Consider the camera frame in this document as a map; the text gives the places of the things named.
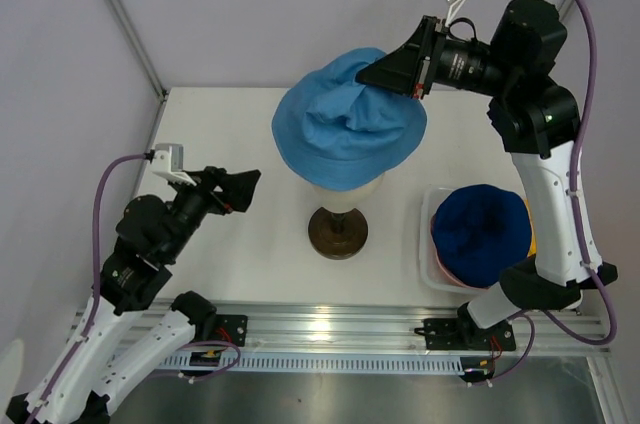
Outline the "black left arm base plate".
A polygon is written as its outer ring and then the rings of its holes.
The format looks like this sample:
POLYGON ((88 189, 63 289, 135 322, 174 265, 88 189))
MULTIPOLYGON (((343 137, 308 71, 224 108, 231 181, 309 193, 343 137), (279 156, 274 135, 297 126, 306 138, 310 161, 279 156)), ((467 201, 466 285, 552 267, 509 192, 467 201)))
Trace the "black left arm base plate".
POLYGON ((200 341, 231 342, 243 347, 248 335, 249 318, 240 314, 215 314, 205 318, 197 331, 200 341))

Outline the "pink bucket hat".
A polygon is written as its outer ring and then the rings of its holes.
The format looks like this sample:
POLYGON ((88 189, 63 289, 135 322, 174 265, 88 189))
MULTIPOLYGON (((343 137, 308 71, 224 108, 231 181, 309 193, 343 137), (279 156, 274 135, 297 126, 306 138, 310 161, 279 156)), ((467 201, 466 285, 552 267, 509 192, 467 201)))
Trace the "pink bucket hat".
POLYGON ((434 261, 433 266, 438 269, 438 272, 440 273, 440 275, 447 281, 447 283, 449 285, 455 286, 455 287, 460 288, 460 289, 472 290, 473 289, 472 286, 469 286, 469 285, 463 283, 461 280, 459 280, 441 262, 440 257, 438 255, 438 251, 436 249, 436 245, 435 245, 434 240, 433 240, 433 236, 432 236, 434 222, 435 222, 435 217, 432 216, 429 219, 428 238, 429 238, 429 244, 431 245, 431 254, 433 255, 433 261, 434 261))

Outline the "mannequin head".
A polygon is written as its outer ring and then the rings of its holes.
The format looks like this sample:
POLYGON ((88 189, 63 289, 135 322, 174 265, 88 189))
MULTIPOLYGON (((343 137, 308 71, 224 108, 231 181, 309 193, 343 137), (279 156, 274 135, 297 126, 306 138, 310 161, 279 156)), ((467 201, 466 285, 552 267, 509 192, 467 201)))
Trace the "mannequin head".
POLYGON ((362 250, 369 228, 366 217, 357 206, 377 190, 384 176, 382 173, 349 191, 312 186, 320 198, 320 207, 309 219, 307 233, 318 254, 331 260, 346 260, 362 250))

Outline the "dark blue bucket hat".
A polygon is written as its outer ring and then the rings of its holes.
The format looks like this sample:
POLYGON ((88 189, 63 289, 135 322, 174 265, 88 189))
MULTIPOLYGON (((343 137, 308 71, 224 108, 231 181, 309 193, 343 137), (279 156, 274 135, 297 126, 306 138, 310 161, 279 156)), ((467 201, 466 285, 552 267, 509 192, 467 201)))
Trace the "dark blue bucket hat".
POLYGON ((518 194, 488 184, 454 190, 431 224, 436 255, 462 284, 486 289, 529 256, 533 231, 518 194))

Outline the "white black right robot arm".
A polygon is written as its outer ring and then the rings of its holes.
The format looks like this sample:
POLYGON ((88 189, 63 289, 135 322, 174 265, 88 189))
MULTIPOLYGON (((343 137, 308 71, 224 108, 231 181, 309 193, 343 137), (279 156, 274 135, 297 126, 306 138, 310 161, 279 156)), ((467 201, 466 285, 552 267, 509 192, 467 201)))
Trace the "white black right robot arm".
POLYGON ((533 221, 535 255, 459 307, 453 338, 479 350, 531 310, 553 314, 618 277, 592 243, 578 138, 586 112, 550 77, 567 31, 544 0, 512 0, 489 43, 453 38, 424 17, 409 40, 357 73, 359 83, 420 98, 435 84, 486 95, 488 117, 517 169, 533 221))

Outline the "aluminium left corner post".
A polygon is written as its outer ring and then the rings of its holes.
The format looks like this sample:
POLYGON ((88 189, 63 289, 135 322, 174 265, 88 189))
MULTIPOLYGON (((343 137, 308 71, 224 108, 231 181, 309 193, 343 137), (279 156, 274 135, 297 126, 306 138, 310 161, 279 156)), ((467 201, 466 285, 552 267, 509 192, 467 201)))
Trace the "aluminium left corner post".
POLYGON ((124 2, 122 0, 104 0, 104 2, 154 95, 159 102, 163 102, 168 91, 161 82, 124 2))

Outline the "light blue bucket hat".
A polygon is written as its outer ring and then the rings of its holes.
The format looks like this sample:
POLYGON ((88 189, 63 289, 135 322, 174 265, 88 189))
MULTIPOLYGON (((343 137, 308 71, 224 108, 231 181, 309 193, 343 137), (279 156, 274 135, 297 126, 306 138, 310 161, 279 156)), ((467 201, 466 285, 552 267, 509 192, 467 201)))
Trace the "light blue bucket hat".
POLYGON ((360 70, 384 56, 378 48, 356 48, 286 92, 271 130, 296 175, 330 191, 351 191, 401 164, 421 144, 427 114, 420 101, 356 81, 360 70))

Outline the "aluminium front rail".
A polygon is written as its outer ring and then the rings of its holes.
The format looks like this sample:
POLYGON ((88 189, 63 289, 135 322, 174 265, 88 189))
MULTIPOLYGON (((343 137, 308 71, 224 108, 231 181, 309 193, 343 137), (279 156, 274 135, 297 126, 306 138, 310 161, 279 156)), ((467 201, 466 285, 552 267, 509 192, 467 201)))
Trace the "aluminium front rail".
MULTIPOLYGON (((136 321, 119 342, 125 349, 142 338, 167 312, 170 300, 160 299, 136 321)), ((449 318, 454 308, 415 306, 347 306, 287 304, 215 304, 219 314, 246 315, 244 350, 334 354, 421 354, 425 340, 414 334, 425 318, 449 318)), ((611 345, 589 346, 559 329, 544 314, 528 313, 535 324, 533 356, 568 357, 609 354, 611 345)), ((555 314, 586 337, 605 334, 603 319, 575 312, 555 314)))

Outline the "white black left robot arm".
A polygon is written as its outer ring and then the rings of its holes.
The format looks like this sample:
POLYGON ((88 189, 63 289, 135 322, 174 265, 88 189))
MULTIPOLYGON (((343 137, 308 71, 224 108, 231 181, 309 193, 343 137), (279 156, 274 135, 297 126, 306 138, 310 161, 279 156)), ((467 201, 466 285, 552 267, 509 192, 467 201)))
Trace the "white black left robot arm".
POLYGON ((80 324, 41 383, 16 395, 6 414, 14 423, 106 423, 162 361, 189 345, 237 349, 216 307, 194 291, 180 294, 161 321, 122 354, 116 349, 143 317, 209 214, 245 212, 261 177, 207 167, 171 182, 176 195, 133 199, 116 226, 118 238, 99 273, 80 324))

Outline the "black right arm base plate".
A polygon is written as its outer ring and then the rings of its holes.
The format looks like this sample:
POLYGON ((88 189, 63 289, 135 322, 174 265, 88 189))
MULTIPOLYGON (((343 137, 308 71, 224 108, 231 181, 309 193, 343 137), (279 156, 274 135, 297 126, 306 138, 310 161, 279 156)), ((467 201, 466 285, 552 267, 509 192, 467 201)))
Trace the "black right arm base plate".
POLYGON ((503 320, 487 329, 478 328, 472 321, 458 318, 426 318, 415 335, 425 340, 427 350, 436 351, 515 351, 512 326, 503 320))

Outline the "white plastic basket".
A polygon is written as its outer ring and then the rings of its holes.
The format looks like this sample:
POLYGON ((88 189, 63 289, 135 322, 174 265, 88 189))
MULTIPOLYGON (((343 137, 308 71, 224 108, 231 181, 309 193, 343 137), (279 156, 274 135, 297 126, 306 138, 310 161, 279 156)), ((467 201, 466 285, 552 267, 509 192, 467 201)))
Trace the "white plastic basket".
POLYGON ((419 272, 422 281, 433 289, 455 294, 476 295, 488 288, 479 289, 473 287, 472 290, 466 290, 451 286, 440 275, 438 269, 433 266, 433 255, 431 254, 431 245, 428 238, 429 219, 434 216, 437 208, 446 197, 456 189, 459 188, 433 188, 424 195, 419 231, 419 272))

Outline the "yellow bucket hat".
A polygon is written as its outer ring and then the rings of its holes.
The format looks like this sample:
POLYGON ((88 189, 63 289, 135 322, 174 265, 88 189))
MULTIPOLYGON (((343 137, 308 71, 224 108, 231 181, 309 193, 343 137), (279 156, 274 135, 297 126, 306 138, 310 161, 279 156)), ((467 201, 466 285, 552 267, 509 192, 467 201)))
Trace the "yellow bucket hat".
POLYGON ((531 211, 531 207, 529 204, 529 201, 527 199, 523 200, 526 210, 527 210, 527 214, 528 214, 528 219, 529 219, 529 225, 530 225, 530 230, 531 230, 531 240, 530 240, 530 246, 529 246, 529 250, 528 250, 528 257, 532 257, 536 254, 537 252, 537 241, 536 241, 536 233, 535 233, 535 228, 534 228, 534 223, 533 223, 533 215, 532 215, 532 211, 531 211))

